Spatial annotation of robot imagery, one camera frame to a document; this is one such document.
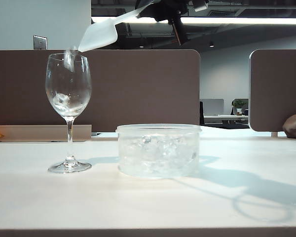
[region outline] white table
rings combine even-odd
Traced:
[[[120,173],[116,141],[75,143],[85,172],[51,174],[65,143],[0,143],[0,236],[296,237],[296,139],[202,127],[192,177]]]

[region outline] fluorescent light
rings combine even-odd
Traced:
[[[115,17],[92,17],[94,22],[101,22],[108,18]],[[181,17],[183,24],[270,24],[270,25],[296,25],[296,18],[243,18],[243,17]],[[168,21],[156,22],[150,17],[136,18],[132,17],[125,21],[125,23],[139,23],[139,24],[168,24]]]

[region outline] white wall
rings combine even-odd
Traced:
[[[0,0],[0,49],[33,49],[33,35],[48,49],[78,47],[91,24],[91,0]]]
[[[224,114],[234,98],[249,97],[249,56],[261,48],[296,49],[296,36],[200,53],[200,98],[224,99]]]

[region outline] light switch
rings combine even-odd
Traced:
[[[34,49],[43,50],[47,49],[47,37],[43,36],[33,36]]]

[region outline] white scoop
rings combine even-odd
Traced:
[[[124,22],[128,18],[137,16],[148,5],[150,4],[127,12],[116,17],[115,19],[109,18],[102,22],[92,24],[86,29],[78,50],[80,52],[85,52],[114,43],[115,41],[117,41],[117,31],[115,25]]]

